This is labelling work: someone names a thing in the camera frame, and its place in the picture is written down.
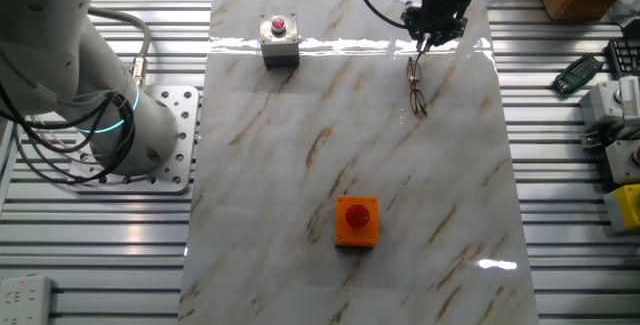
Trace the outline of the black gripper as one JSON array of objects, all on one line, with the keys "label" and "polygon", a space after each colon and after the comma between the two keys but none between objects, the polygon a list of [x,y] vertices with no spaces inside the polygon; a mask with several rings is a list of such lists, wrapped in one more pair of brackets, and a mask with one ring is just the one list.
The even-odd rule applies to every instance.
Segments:
[{"label": "black gripper", "polygon": [[421,0],[420,4],[406,4],[402,12],[402,22],[412,40],[416,42],[416,50],[422,51],[425,44],[425,31],[421,18],[452,19],[443,27],[429,32],[426,48],[439,47],[463,36],[468,19],[463,17],[471,0]]}]

